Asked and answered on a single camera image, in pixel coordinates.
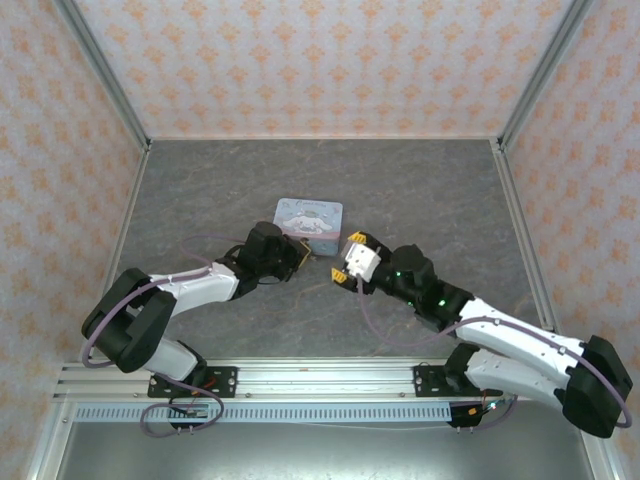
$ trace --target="wall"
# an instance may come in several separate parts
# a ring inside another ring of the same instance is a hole
[[[640,418],[640,9],[596,0],[509,152],[567,332],[611,340]],[[640,471],[640,428],[617,442]]]
[[[151,137],[501,133],[570,0],[80,0]]]
[[[0,4],[0,477],[24,478],[139,150],[50,0]]]

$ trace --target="gray mat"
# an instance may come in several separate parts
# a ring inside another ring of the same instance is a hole
[[[416,243],[441,278],[538,324],[488,141],[261,140],[153,144],[119,270],[177,273],[194,233],[246,237],[282,197],[344,204],[343,238],[365,230],[390,248]],[[214,259],[229,244],[194,242]],[[453,341],[390,347],[366,327],[357,296],[330,283],[334,258],[313,259],[289,283],[177,316],[167,333],[205,357],[447,356]],[[399,342],[429,335],[407,305],[377,292],[374,320]]]

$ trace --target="wire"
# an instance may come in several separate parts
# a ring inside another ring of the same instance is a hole
[[[214,238],[216,240],[227,240],[229,242],[244,243],[244,240],[228,237],[226,235],[218,235],[217,233],[199,233],[197,235],[192,235],[190,237],[182,239],[180,241],[180,253],[182,253],[185,257],[192,258],[201,263],[204,263],[205,265],[211,265],[211,260],[201,255],[198,255],[197,253],[193,253],[192,251],[188,250],[187,247],[185,246],[187,242],[190,242],[191,240],[195,240],[197,238]]]
[[[104,368],[104,367],[108,367],[110,365],[113,365],[113,362],[111,360],[106,361],[106,362],[100,362],[100,363],[91,362],[89,360],[89,357],[91,355],[91,349],[95,345],[96,340],[98,339],[100,334],[103,332],[103,330],[105,328],[107,328],[107,325],[109,325],[109,322],[111,320],[113,320],[113,318],[118,314],[118,312],[120,310],[122,310],[127,305],[129,305],[129,303],[131,303],[131,301],[134,298],[136,298],[136,297],[142,295],[144,292],[146,292],[148,290],[151,290],[152,288],[158,287],[160,285],[165,285],[165,284],[171,283],[171,282],[186,282],[186,281],[189,281],[189,280],[197,280],[199,278],[206,277],[207,275],[209,275],[210,272],[211,272],[211,267],[205,267],[204,269],[202,269],[198,273],[192,273],[190,275],[176,275],[176,276],[173,276],[171,278],[163,278],[163,279],[160,279],[160,280],[155,280],[153,282],[147,283],[146,285],[143,285],[142,287],[138,288],[137,290],[134,290],[129,295],[124,297],[122,300],[120,300],[116,304],[115,307],[113,307],[111,309],[111,311],[109,313],[107,313],[105,315],[105,317],[100,321],[100,323],[98,324],[96,329],[93,331],[93,333],[87,339],[87,343],[85,343],[84,349],[82,350],[82,364],[87,368]]]
[[[174,401],[174,400],[176,400],[176,399],[178,399],[178,398],[180,398],[179,396],[171,397],[171,398],[169,399],[169,405],[171,405],[171,408],[172,408],[173,410],[175,410],[175,411],[177,411],[177,412],[180,412],[180,413],[183,413],[183,414],[187,415],[187,414],[189,413],[189,409],[190,409],[190,408],[193,408],[193,404],[194,404],[194,403],[196,403],[196,400],[198,399],[198,397],[196,397],[196,396],[195,396],[195,392],[194,392],[194,393],[192,393],[192,395],[194,395],[193,400],[191,400],[191,403],[189,404],[189,406],[188,406],[186,409],[184,409],[184,408],[177,408],[177,407],[174,407],[174,406],[173,406],[173,405],[174,405],[173,401]]]
[[[168,377],[166,375],[163,375],[161,373],[156,373],[156,377],[160,377],[163,380],[169,382],[169,383],[173,383],[174,385],[180,387],[180,388],[184,388],[187,390],[191,390],[192,392],[198,392],[201,395],[205,395],[209,398],[214,399],[216,402],[218,402],[218,405],[220,405],[220,411],[218,412],[218,414],[213,417],[211,420],[203,423],[202,425],[198,425],[197,427],[194,426],[190,426],[189,427],[189,432],[193,434],[193,432],[197,432],[198,430],[203,430],[207,427],[210,427],[211,425],[213,425],[214,423],[216,423],[220,417],[222,417],[222,415],[224,414],[224,403],[222,403],[222,400],[220,399],[220,397],[218,397],[215,393],[210,392],[209,390],[204,390],[202,388],[198,388],[198,387],[194,387],[192,385],[188,385],[186,383],[183,382],[179,382],[178,380],[174,380],[171,377]],[[152,432],[151,430],[149,430],[149,428],[147,427],[147,423],[144,421],[144,419],[146,418],[146,416],[149,414],[149,412],[151,410],[154,410],[156,408],[173,408],[173,407],[186,407],[189,408],[191,406],[191,403],[154,403],[153,405],[149,405],[147,408],[145,408],[142,411],[142,414],[140,415],[140,430],[142,430],[142,433],[144,433],[145,435],[152,437],[152,438],[166,438],[166,437],[171,437],[173,435],[180,435],[180,433],[182,432],[182,429],[177,429],[177,430],[170,430],[168,432],[162,432],[162,433],[158,433],[158,432]]]
[[[495,319],[495,318],[491,318],[491,317],[476,317],[476,318],[469,318],[466,320],[461,320],[458,323],[454,323],[453,325],[450,325],[449,327],[445,328],[444,330],[442,330],[440,333],[437,333],[429,338],[425,338],[419,342],[416,343],[412,343],[412,344],[407,344],[407,345],[402,345],[402,344],[398,344],[395,343],[393,341],[390,341],[389,339],[385,338],[384,335],[382,335],[380,333],[380,331],[376,328],[376,326],[373,324],[373,322],[371,321],[371,317],[369,316],[369,312],[367,310],[367,306],[365,303],[365,297],[364,297],[364,280],[362,279],[362,277],[360,275],[357,275],[357,284],[358,284],[358,297],[360,299],[360,309],[362,310],[362,315],[364,316],[365,321],[367,322],[367,324],[369,325],[369,328],[371,328],[371,330],[373,331],[373,333],[375,333],[378,338],[380,338],[383,342],[388,343],[389,345],[394,345],[394,346],[400,346],[400,347],[416,347],[419,345],[426,345],[427,343],[431,343],[434,342],[436,340],[439,340],[447,335],[449,335],[450,333],[454,332],[455,330],[457,330],[460,327],[463,327],[465,325],[470,325],[472,323],[479,323],[479,322],[489,322],[489,323],[493,323],[494,320],[498,320],[500,322],[500,325],[505,325],[509,328],[512,328],[514,330],[517,330],[521,333],[524,333],[525,335],[529,335],[532,338],[535,338],[536,340],[545,343],[546,345],[549,345],[551,348],[554,348],[556,350],[558,350],[558,355],[569,355],[569,357],[571,357],[573,360],[575,360],[576,362],[580,363],[583,367],[585,367],[587,370],[589,370],[589,372],[598,379],[598,381],[600,383],[602,383],[602,385],[604,385],[604,387],[607,389],[607,391],[611,394],[611,396],[615,399],[615,401],[618,403],[618,405],[620,406],[620,410],[622,411],[622,413],[624,414],[625,417],[625,421],[624,422],[617,422],[616,423],[616,427],[619,428],[630,428],[631,425],[633,424],[633,419],[631,417],[631,412],[629,411],[629,408],[627,407],[627,404],[625,403],[624,399],[622,398],[622,396],[620,395],[620,393],[618,393],[618,391],[615,389],[615,387],[611,384],[611,382],[609,380],[607,380],[607,378],[600,373],[600,371],[593,366],[593,364],[591,362],[589,362],[588,360],[586,360],[585,358],[582,358],[580,355],[578,355],[576,352],[569,350],[568,348],[564,347],[563,345],[560,345],[557,342],[554,342],[553,340],[540,335],[539,333],[533,331],[533,330],[529,330],[526,327],[523,327],[522,325],[519,325],[517,323],[514,322],[510,322],[508,320],[502,320],[502,319]]]
[[[127,305],[129,305],[129,303],[134,298],[139,297],[144,292],[146,292],[148,290],[151,290],[152,288],[158,287],[160,285],[166,285],[167,283],[172,283],[172,282],[186,282],[186,281],[189,281],[189,280],[198,280],[199,278],[206,277],[211,272],[211,265],[213,263],[211,260],[209,260],[209,259],[207,259],[205,257],[202,257],[202,256],[200,256],[200,255],[198,255],[196,253],[193,253],[192,251],[188,250],[185,247],[185,243],[187,243],[190,240],[194,240],[196,238],[215,238],[216,240],[228,240],[228,241],[231,241],[231,242],[244,243],[243,240],[239,240],[239,239],[233,238],[233,237],[228,237],[226,235],[219,235],[217,233],[200,233],[200,234],[197,234],[197,235],[192,235],[192,236],[187,237],[184,240],[182,240],[180,242],[180,252],[183,255],[187,256],[188,258],[192,258],[194,260],[198,260],[199,262],[202,262],[204,265],[206,265],[206,267],[203,270],[201,270],[200,272],[192,273],[190,275],[171,276],[170,278],[163,278],[163,279],[160,279],[160,280],[155,280],[153,282],[149,282],[146,285],[143,285],[142,287],[138,288],[137,290],[134,290],[129,295],[127,295],[122,300],[120,300],[120,302],[118,302],[116,304],[116,306],[113,307],[111,309],[111,311],[109,313],[107,313],[107,315],[105,315],[105,317],[100,321],[100,323],[98,324],[96,329],[93,331],[93,333],[87,339],[87,343],[85,343],[84,349],[82,350],[82,364],[85,367],[87,367],[87,368],[104,368],[104,367],[108,367],[110,365],[113,365],[112,361],[106,361],[106,362],[100,362],[100,363],[92,363],[89,360],[89,358],[91,356],[91,349],[94,347],[94,345],[96,343],[96,340],[98,339],[100,334],[104,331],[104,329],[107,327],[109,322],[111,320],[113,320],[113,318],[118,314],[118,312],[120,310],[122,310]]]
[[[492,420],[489,423],[484,423],[484,424],[479,425],[477,427],[473,427],[473,429],[469,429],[469,430],[474,432],[474,431],[488,430],[489,428],[497,427],[502,422],[504,422],[506,419],[508,419],[511,415],[513,415],[513,411],[516,408],[516,403],[517,402],[518,402],[518,396],[514,395],[513,396],[513,400],[509,403],[509,406],[507,407],[507,409],[504,411],[504,413],[499,418],[496,418],[495,420]]]
[[[90,355],[91,355],[91,349],[93,348],[93,346],[96,343],[96,340],[98,339],[98,337],[100,336],[100,334],[104,331],[104,329],[107,327],[107,325],[109,324],[109,322],[111,320],[113,320],[113,318],[118,314],[118,312],[120,310],[122,310],[123,308],[125,308],[127,305],[129,305],[129,303],[136,297],[142,295],[144,292],[151,290],[152,288],[158,287],[160,285],[165,285],[167,283],[172,283],[172,282],[186,282],[186,281],[190,281],[190,280],[198,280],[199,278],[203,278],[206,277],[207,275],[209,275],[209,273],[212,271],[212,265],[213,262],[211,260],[209,260],[208,258],[202,257],[196,253],[191,252],[190,250],[188,250],[185,247],[185,243],[188,242],[189,240],[193,240],[196,238],[215,238],[217,240],[229,240],[232,242],[238,242],[243,244],[244,241],[243,240],[239,240],[237,238],[233,238],[233,237],[228,237],[226,235],[218,235],[215,233],[206,233],[206,234],[198,234],[198,235],[192,235],[191,237],[187,237],[184,240],[182,240],[180,242],[180,251],[182,252],[183,255],[192,258],[194,260],[198,260],[202,263],[204,263],[205,268],[203,268],[201,271],[197,272],[197,273],[192,273],[189,275],[177,275],[177,276],[170,276],[169,278],[163,278],[160,280],[155,280],[152,282],[147,283],[146,285],[143,285],[142,287],[138,288],[137,290],[134,290],[133,292],[131,292],[129,295],[127,295],[126,297],[124,297],[122,300],[120,300],[115,307],[113,307],[111,309],[111,311],[109,311],[109,313],[107,313],[105,315],[105,317],[100,321],[100,323],[98,324],[98,326],[96,327],[96,329],[93,331],[93,333],[89,336],[89,338],[87,339],[87,343],[84,346],[84,349],[82,350],[82,364],[87,367],[87,368],[104,368],[104,367],[108,367],[110,365],[113,365],[114,362],[112,361],[106,361],[106,362],[100,362],[100,363],[92,363],[89,359]],[[198,430],[202,430],[204,428],[210,427],[211,425],[213,425],[215,422],[218,421],[218,419],[222,416],[222,414],[224,413],[224,404],[222,403],[222,400],[220,400],[220,397],[218,397],[215,393],[210,392],[208,390],[203,390],[201,388],[198,387],[193,387],[191,385],[187,385],[186,383],[180,382],[178,380],[174,380],[173,378],[170,378],[166,375],[163,375],[161,373],[157,373],[156,372],[156,376],[160,377],[164,380],[166,380],[169,383],[172,383],[178,387],[181,388],[185,388],[187,390],[191,390],[192,392],[198,392],[202,395],[205,395],[207,397],[210,397],[212,399],[214,399],[216,402],[218,402],[218,404],[220,404],[220,412],[218,413],[218,415],[216,415],[212,420],[209,420],[208,422],[203,423],[202,425],[198,425],[197,427],[189,427],[189,431],[191,433],[198,431]],[[148,435],[150,437],[154,437],[154,438],[164,438],[164,437],[170,437],[172,435],[179,435],[181,432],[181,429],[178,430],[174,430],[174,431],[170,431],[170,432],[166,432],[166,433],[155,433],[150,431],[147,427],[146,427],[146,423],[144,421],[145,417],[147,416],[147,414],[153,410],[154,408],[160,408],[160,407],[168,407],[168,408],[173,408],[173,407],[189,407],[190,404],[180,404],[180,403],[154,403],[153,405],[150,405],[149,407],[145,408],[142,412],[142,415],[140,416],[140,429],[143,431],[143,433],[145,435]]]

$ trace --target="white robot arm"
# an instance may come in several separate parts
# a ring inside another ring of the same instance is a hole
[[[380,289],[441,332],[434,339],[451,334],[465,342],[444,367],[448,387],[495,389],[538,400],[600,437],[610,437],[615,426],[630,426],[624,401],[633,383],[607,340],[592,336],[584,342],[513,318],[439,279],[416,245],[392,252],[367,233],[349,239],[343,268],[332,271],[334,283],[361,294]],[[617,423],[621,411],[622,425]]]
[[[272,223],[259,222],[243,245],[207,267],[174,275],[125,270],[87,317],[82,334],[88,347],[95,344],[125,373],[145,368],[198,387],[206,361],[164,337],[170,319],[206,303],[240,298],[265,277],[288,281],[310,252],[305,242],[283,235]]]

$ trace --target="purple cable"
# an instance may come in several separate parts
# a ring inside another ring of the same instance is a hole
[[[105,317],[100,321],[100,323],[98,324],[96,329],[93,331],[93,333],[87,339],[87,343],[85,344],[84,349],[82,350],[82,364],[85,367],[87,367],[87,368],[103,368],[103,367],[108,367],[110,365],[113,365],[112,361],[101,362],[101,363],[91,363],[89,361],[89,357],[91,355],[91,349],[95,345],[96,340],[98,339],[100,334],[104,331],[104,329],[107,327],[109,322],[113,319],[113,317],[115,317],[116,314],[120,310],[122,310],[127,305],[129,305],[129,303],[134,298],[136,298],[139,295],[142,295],[147,290],[151,290],[152,288],[160,286],[160,285],[166,285],[167,283],[171,283],[171,282],[174,282],[174,281],[179,281],[179,282],[184,281],[184,282],[186,282],[186,281],[189,281],[189,280],[197,280],[199,278],[206,277],[209,274],[210,268],[211,268],[211,263],[212,263],[211,260],[209,260],[207,258],[204,258],[204,257],[202,257],[202,256],[200,256],[200,255],[198,255],[196,253],[193,253],[193,252],[187,250],[187,248],[184,246],[184,244],[186,242],[188,242],[189,240],[195,239],[195,238],[215,238],[217,240],[229,240],[229,241],[232,241],[232,242],[244,243],[244,240],[238,240],[236,238],[228,237],[228,236],[225,236],[225,235],[218,235],[218,234],[215,234],[215,233],[203,233],[203,234],[193,235],[191,237],[187,237],[184,240],[182,240],[180,242],[180,252],[182,252],[184,255],[186,255],[189,258],[192,258],[194,260],[198,260],[198,261],[202,262],[206,266],[206,268],[204,270],[202,270],[202,272],[192,273],[190,275],[179,275],[179,276],[175,276],[175,277],[171,277],[171,278],[164,278],[164,279],[161,279],[161,280],[156,280],[156,281],[147,283],[146,285],[143,285],[142,287],[138,288],[137,290],[134,290],[129,295],[127,295],[122,300],[120,300],[120,302],[118,302],[116,304],[116,306],[113,307],[111,309],[111,311],[109,313],[107,313],[107,315],[105,315]]]
[[[218,402],[218,404],[220,405],[220,411],[218,412],[218,414],[213,417],[211,420],[203,423],[202,425],[198,425],[197,427],[190,427],[189,428],[189,432],[193,433],[193,432],[197,432],[198,430],[203,430],[207,427],[210,427],[211,425],[213,425],[214,423],[216,423],[220,417],[222,417],[222,414],[224,413],[224,403],[222,403],[222,400],[220,400],[220,397],[218,397],[215,393],[210,392],[208,390],[204,390],[202,388],[198,388],[198,387],[193,387],[191,385],[187,385],[186,383],[183,382],[179,382],[178,380],[174,380],[171,377],[168,377],[166,375],[162,375],[160,373],[156,373],[156,377],[160,377],[163,380],[173,383],[174,385],[180,387],[180,388],[185,388],[187,390],[191,390],[192,392],[198,392],[201,395],[206,395],[207,397],[213,398],[216,402]],[[147,408],[145,408],[142,411],[142,415],[140,415],[140,430],[142,430],[142,433],[144,433],[145,435],[152,437],[152,438],[166,438],[166,437],[171,437],[172,435],[180,435],[181,430],[170,430],[168,432],[164,432],[164,433],[156,433],[156,432],[152,432],[151,430],[149,430],[147,428],[147,424],[145,423],[144,419],[146,418],[146,416],[149,414],[149,412],[151,410],[153,410],[154,408],[171,408],[171,407],[191,407],[192,404],[191,403],[154,403],[153,405],[149,405]]]
[[[587,370],[589,370],[589,372],[591,372],[591,374],[594,377],[596,377],[598,379],[598,381],[601,382],[604,385],[604,387],[611,394],[611,396],[613,396],[613,398],[616,400],[616,402],[620,406],[620,410],[622,410],[622,413],[624,413],[625,421],[622,422],[622,423],[620,423],[620,422],[616,423],[616,427],[619,427],[619,428],[630,428],[631,427],[631,425],[633,423],[633,420],[631,418],[631,412],[629,411],[629,408],[627,407],[626,403],[624,402],[624,399],[622,398],[622,396],[620,396],[620,394],[615,389],[615,387],[613,385],[611,385],[611,382],[609,382],[609,380],[607,380],[607,378],[602,373],[600,373],[600,371],[596,367],[594,367],[591,364],[591,362],[589,362],[588,360],[582,358],[580,355],[578,355],[577,353],[567,349],[566,347],[563,347],[559,343],[556,343],[553,340],[550,340],[550,339],[546,338],[543,335],[540,335],[539,333],[537,333],[535,331],[529,330],[528,328],[523,327],[522,325],[518,325],[517,323],[510,322],[508,320],[494,319],[494,318],[491,318],[491,317],[477,317],[477,318],[469,318],[467,320],[462,320],[462,321],[460,321],[458,323],[455,323],[455,324],[445,328],[440,333],[437,333],[436,335],[433,335],[432,337],[425,338],[425,339],[423,339],[423,340],[421,340],[419,342],[416,342],[416,343],[405,344],[405,345],[399,344],[399,343],[395,343],[395,342],[390,341],[389,339],[385,338],[384,335],[382,335],[380,333],[380,331],[376,328],[376,326],[371,321],[371,318],[369,317],[369,312],[367,311],[367,306],[365,304],[364,282],[363,282],[362,277],[360,275],[357,276],[357,281],[358,281],[358,297],[360,299],[360,309],[362,310],[362,315],[364,316],[365,321],[369,325],[369,328],[383,342],[388,343],[389,345],[394,345],[396,347],[417,347],[418,345],[426,345],[427,343],[433,342],[435,340],[439,340],[440,338],[445,337],[446,335],[449,335],[451,332],[453,332],[453,331],[457,330],[458,328],[463,327],[465,325],[469,325],[471,323],[478,323],[478,322],[491,322],[491,323],[493,323],[494,320],[498,320],[500,322],[500,325],[506,325],[509,328],[513,328],[514,330],[522,332],[522,333],[524,333],[526,335],[529,335],[530,337],[535,338],[536,340],[538,340],[538,341],[540,341],[542,343],[545,343],[545,344],[549,345],[551,348],[555,348],[556,350],[558,350],[558,355],[561,355],[560,352],[563,351],[565,355],[569,355],[572,359],[574,359],[575,361],[580,363],[582,366],[584,366]]]
[[[513,414],[513,411],[516,409],[517,402],[518,402],[518,396],[514,395],[513,400],[511,401],[511,403],[509,404],[505,412],[499,418],[496,418],[495,420],[492,420],[489,423],[483,423],[482,425],[473,427],[473,430],[471,429],[470,430],[472,432],[476,432],[479,430],[487,430],[489,428],[500,425],[502,422],[504,422],[507,418],[509,418]]]
[[[244,240],[228,237],[226,235],[218,235],[217,233],[199,233],[197,235],[193,235],[191,237],[187,237],[181,240],[180,253],[182,253],[186,257],[193,258],[194,260],[198,260],[199,262],[202,262],[205,265],[211,265],[211,260],[209,260],[208,258],[202,257],[197,253],[193,253],[187,250],[187,248],[184,246],[185,243],[189,242],[190,240],[195,240],[196,238],[215,238],[216,240],[227,240],[229,242],[244,243]]]
[[[157,287],[159,285],[165,285],[167,283],[175,282],[175,281],[186,282],[188,280],[197,280],[198,278],[206,277],[207,275],[209,275],[210,271],[211,271],[210,268],[205,267],[201,272],[198,272],[198,273],[192,273],[190,275],[175,276],[175,277],[171,277],[170,279],[163,278],[161,280],[149,282],[146,285],[143,285],[142,287],[138,288],[137,290],[134,290],[129,295],[124,297],[122,300],[120,300],[116,304],[115,307],[111,309],[109,313],[105,315],[105,317],[100,321],[96,329],[87,339],[87,343],[85,344],[84,349],[82,350],[82,364],[87,368],[103,368],[103,367],[108,367],[109,365],[113,365],[113,362],[110,360],[106,362],[101,362],[101,363],[91,363],[91,361],[89,360],[89,356],[91,354],[91,349],[93,348],[93,345],[96,343],[96,340],[98,339],[102,331],[107,327],[109,322],[113,319],[113,317],[116,316],[116,314],[120,310],[122,310],[127,305],[129,305],[131,300],[133,300],[139,295],[142,295],[147,290],[151,290],[152,288]]]

